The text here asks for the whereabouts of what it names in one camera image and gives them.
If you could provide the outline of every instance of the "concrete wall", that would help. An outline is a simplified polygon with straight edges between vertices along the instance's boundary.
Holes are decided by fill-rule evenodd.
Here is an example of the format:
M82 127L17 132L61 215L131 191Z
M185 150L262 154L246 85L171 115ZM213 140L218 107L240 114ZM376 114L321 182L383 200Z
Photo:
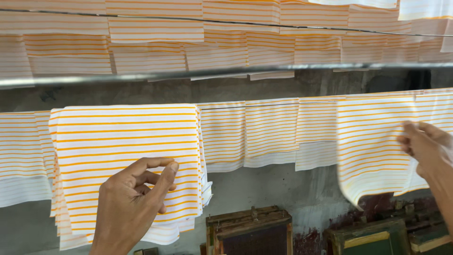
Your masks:
M376 75L402 81L405 71L301 71L295 78L247 81L222 78L191 82L170 80L57 88L29 88L0 91L0 112L38 111L71 105L111 105L149 103L204 103L236 100L271 99L302 96L363 93ZM448 79L437 73L434 87L450 87ZM278 205L293 216L294 232L322 231L351 210L337 184L336 167L320 167L295 172L294 164L240 168L228 173L210 173L214 197L203 215L196 219L195 230L182 233L180 239L159 246L161 255L199 254L206 241L205 217L247 210L251 206ZM425 196L426 192L406 197ZM0 255L87 254L90 247L58 251L50 201L27 202L0 208ZM156 247L140 242L134 250Z

